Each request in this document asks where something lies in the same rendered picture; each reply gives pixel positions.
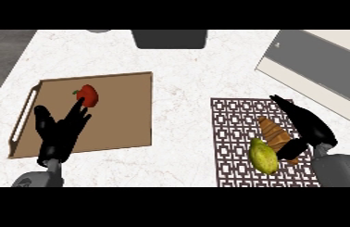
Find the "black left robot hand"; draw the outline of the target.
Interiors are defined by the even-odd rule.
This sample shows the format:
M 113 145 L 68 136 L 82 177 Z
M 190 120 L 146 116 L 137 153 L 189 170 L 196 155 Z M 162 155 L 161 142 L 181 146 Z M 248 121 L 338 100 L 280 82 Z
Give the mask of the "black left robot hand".
M 59 121 L 53 119 L 44 106 L 34 108 L 35 131 L 43 139 L 37 163 L 43 167 L 53 158 L 60 163 L 68 160 L 84 125 L 91 118 L 87 108 L 82 108 L 82 101 L 84 98 L 77 101 L 65 118 Z

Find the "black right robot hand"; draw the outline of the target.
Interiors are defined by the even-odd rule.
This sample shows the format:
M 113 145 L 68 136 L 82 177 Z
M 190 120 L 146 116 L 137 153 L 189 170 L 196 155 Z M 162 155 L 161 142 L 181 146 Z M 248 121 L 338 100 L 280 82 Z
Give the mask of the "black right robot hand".
M 308 145 L 314 148 L 316 156 L 322 157 L 338 144 L 328 125 L 313 112 L 289 103 L 280 96 L 272 95 L 270 99 L 285 112 L 300 134 L 300 137 L 291 139 L 277 151 L 277 159 L 294 159 L 305 151 Z

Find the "brown croissant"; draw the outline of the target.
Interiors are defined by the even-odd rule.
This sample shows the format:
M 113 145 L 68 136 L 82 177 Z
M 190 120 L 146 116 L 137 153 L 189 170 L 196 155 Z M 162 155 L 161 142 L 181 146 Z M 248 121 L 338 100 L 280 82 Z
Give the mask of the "brown croissant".
M 266 144 L 273 152 L 277 152 L 291 140 L 289 135 L 282 127 L 264 116 L 258 118 L 258 125 Z

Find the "brown patterned placemat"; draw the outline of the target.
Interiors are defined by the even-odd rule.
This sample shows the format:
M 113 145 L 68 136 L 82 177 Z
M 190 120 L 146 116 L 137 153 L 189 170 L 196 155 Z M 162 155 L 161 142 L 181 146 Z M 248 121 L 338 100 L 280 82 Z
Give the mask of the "brown patterned placemat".
M 274 152 L 298 138 L 276 102 L 258 98 L 212 98 L 211 128 L 218 187 L 319 187 L 311 149 L 288 161 Z

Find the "grey and cream tiered shelf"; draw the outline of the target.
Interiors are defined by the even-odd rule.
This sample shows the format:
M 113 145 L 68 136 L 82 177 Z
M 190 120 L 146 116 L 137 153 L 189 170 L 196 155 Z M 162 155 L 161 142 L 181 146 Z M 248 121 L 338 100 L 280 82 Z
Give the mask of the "grey and cream tiered shelf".
M 255 69 L 350 120 L 350 30 L 279 30 Z

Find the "red bell pepper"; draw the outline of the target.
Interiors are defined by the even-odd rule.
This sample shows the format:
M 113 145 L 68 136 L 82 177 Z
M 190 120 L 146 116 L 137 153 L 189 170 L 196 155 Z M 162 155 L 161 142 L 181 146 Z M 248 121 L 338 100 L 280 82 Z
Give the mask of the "red bell pepper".
M 93 107 L 99 102 L 99 94 L 94 87 L 88 84 L 82 86 L 80 90 L 75 90 L 72 94 L 77 96 L 77 99 L 84 98 L 82 106 Z

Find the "yellow-green pear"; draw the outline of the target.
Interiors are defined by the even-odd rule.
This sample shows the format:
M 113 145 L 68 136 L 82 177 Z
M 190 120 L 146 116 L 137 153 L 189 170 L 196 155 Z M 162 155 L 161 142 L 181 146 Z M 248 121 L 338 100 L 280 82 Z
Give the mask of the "yellow-green pear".
M 249 141 L 248 159 L 254 169 L 261 173 L 273 174 L 277 171 L 276 153 L 258 138 L 252 138 Z

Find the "dark grey appliance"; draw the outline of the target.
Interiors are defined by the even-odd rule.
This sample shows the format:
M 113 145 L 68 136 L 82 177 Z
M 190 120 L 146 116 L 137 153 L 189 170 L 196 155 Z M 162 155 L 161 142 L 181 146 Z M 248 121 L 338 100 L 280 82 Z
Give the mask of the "dark grey appliance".
M 207 30 L 131 30 L 139 49 L 202 49 Z

